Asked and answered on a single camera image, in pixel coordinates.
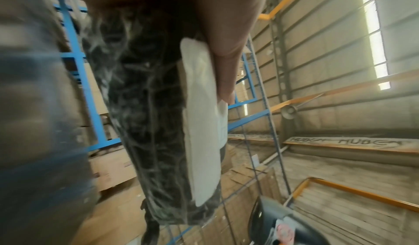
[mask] hand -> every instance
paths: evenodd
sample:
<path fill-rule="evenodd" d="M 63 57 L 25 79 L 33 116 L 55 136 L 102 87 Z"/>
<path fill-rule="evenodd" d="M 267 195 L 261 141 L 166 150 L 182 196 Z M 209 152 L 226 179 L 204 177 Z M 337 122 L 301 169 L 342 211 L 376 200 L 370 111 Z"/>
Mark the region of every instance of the hand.
<path fill-rule="evenodd" d="M 141 0 L 84 0 L 88 7 L 127 5 Z M 237 68 L 248 34 L 266 0 L 194 0 L 214 56 L 217 93 L 234 103 Z"/>

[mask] black machine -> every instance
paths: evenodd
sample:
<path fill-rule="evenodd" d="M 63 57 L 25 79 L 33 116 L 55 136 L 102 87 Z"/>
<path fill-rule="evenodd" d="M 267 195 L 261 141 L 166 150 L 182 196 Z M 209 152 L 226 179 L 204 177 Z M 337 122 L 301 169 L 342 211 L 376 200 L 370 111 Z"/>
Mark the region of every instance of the black machine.
<path fill-rule="evenodd" d="M 323 234 L 297 218 L 291 209 L 264 196 L 254 204 L 249 237 L 256 245 L 330 245 Z"/>

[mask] red and white sticker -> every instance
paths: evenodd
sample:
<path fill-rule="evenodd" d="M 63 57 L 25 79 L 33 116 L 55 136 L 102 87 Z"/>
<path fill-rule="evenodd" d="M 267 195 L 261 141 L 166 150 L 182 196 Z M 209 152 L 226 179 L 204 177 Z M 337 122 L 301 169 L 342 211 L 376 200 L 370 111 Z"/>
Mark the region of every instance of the red and white sticker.
<path fill-rule="evenodd" d="M 295 231 L 281 223 L 276 227 L 276 237 L 283 245 L 294 245 Z"/>

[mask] black wrapped package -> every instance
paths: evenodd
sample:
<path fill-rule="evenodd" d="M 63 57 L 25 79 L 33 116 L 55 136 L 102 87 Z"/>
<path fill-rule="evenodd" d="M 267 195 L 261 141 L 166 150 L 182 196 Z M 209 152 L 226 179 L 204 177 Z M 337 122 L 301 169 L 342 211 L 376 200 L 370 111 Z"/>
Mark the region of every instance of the black wrapped package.
<path fill-rule="evenodd" d="M 219 177 L 209 198 L 199 204 L 199 197 L 193 193 L 194 186 L 191 185 L 191 173 L 196 170 L 191 170 L 194 169 L 188 159 L 191 140 L 186 137 L 201 143 L 218 138 L 211 132 L 205 133 L 208 137 L 199 137 L 190 130 L 185 133 L 185 126 L 194 123 L 186 110 L 187 98 L 193 98 L 199 91 L 205 92 L 205 87 L 199 83 L 192 84 L 195 88 L 192 90 L 189 80 L 204 78 L 203 82 L 206 82 L 207 79 L 204 74 L 189 78 L 184 75 L 181 54 L 184 38 L 189 38 L 185 45 L 205 41 L 188 0 L 150 0 L 129 7 L 89 9 L 82 30 L 86 58 L 146 196 L 143 205 L 150 228 L 158 224 L 202 225 L 220 204 Z M 210 98 L 195 97 L 195 106 L 197 102 L 203 106 L 196 106 L 189 112 L 195 114 L 195 121 L 204 124 L 212 121 L 211 125 L 217 125 L 213 118 L 196 116 L 207 103 L 217 108 L 215 80 L 212 81 L 214 93 Z M 214 156 L 203 161 L 209 159 L 210 165 L 219 166 L 224 153 L 225 145 L 219 146 Z"/>

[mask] warehouse wall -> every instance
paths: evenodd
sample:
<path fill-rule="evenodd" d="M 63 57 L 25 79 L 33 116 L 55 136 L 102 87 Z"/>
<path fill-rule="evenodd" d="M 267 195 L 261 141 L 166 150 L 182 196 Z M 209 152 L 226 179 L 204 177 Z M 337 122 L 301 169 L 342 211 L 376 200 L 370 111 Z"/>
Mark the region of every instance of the warehouse wall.
<path fill-rule="evenodd" d="M 376 0 L 376 4 L 388 73 L 416 69 L 419 61 L 417 0 Z M 289 71 L 293 98 L 377 77 L 363 0 L 296 0 L 277 14 L 277 18 L 280 18 L 285 34 L 289 66 L 285 69 Z M 279 103 L 280 88 L 268 22 L 259 20 L 251 36 L 272 106 Z M 391 88 L 387 90 L 372 86 L 318 98 L 301 108 L 295 121 L 297 132 L 417 130 L 419 85 L 416 82 L 417 79 L 391 82 Z M 249 104 L 247 110 L 250 115 L 262 109 L 260 101 Z M 229 113 L 230 120 L 238 118 L 232 110 Z M 243 108 L 240 108 L 240 115 L 244 116 Z M 278 112 L 274 113 L 274 118 L 279 130 L 281 117 Z M 266 132 L 268 125 L 261 119 L 248 124 L 246 130 Z"/>

